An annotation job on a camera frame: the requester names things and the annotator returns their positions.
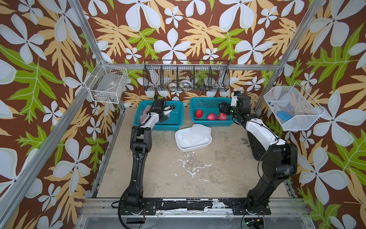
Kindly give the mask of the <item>red apple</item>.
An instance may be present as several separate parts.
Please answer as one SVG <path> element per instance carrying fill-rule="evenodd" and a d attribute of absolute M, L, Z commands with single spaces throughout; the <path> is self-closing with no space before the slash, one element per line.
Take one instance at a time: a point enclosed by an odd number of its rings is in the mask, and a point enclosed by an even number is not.
<path fill-rule="evenodd" d="M 207 120 L 213 121 L 216 120 L 216 115 L 214 113 L 210 113 L 207 115 Z"/>
<path fill-rule="evenodd" d="M 204 115 L 203 110 L 197 109 L 194 116 L 195 118 L 200 119 L 203 117 L 203 115 Z"/>

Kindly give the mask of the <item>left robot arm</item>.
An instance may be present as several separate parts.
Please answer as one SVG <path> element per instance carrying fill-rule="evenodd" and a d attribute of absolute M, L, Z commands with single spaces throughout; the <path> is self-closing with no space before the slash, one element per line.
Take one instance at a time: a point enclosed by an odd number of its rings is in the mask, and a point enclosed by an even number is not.
<path fill-rule="evenodd" d="M 132 174 L 128 188 L 123 192 L 118 208 L 132 214 L 138 214 L 143 209 L 143 176 L 145 161 L 152 148 L 152 130 L 158 122 L 169 118 L 175 106 L 164 108 L 151 107 L 146 118 L 137 126 L 132 127 L 130 149 L 132 151 Z"/>

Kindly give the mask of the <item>white foam net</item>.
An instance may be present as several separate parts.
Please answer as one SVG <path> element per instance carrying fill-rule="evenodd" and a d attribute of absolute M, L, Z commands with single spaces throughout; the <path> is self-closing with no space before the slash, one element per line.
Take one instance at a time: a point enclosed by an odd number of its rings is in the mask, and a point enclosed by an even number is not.
<path fill-rule="evenodd" d="M 210 137 L 212 129 L 201 124 L 194 124 L 192 132 L 202 138 Z"/>
<path fill-rule="evenodd" d="M 194 131 L 187 131 L 183 133 L 183 139 L 193 147 L 199 145 L 204 140 L 204 137 Z"/>

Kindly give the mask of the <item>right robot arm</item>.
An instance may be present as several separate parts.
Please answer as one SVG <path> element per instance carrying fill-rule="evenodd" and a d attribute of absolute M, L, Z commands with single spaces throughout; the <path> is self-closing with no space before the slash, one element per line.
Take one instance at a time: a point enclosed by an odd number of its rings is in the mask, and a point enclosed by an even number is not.
<path fill-rule="evenodd" d="M 262 119 L 251 112 L 251 98 L 241 93 L 234 93 L 231 102 L 219 104 L 222 114 L 247 130 L 250 147 L 257 168 L 262 175 L 256 186 L 251 189 L 244 203 L 233 207 L 235 215 L 269 214 L 268 203 L 277 187 L 297 172 L 297 146 L 287 143 L 271 131 Z"/>

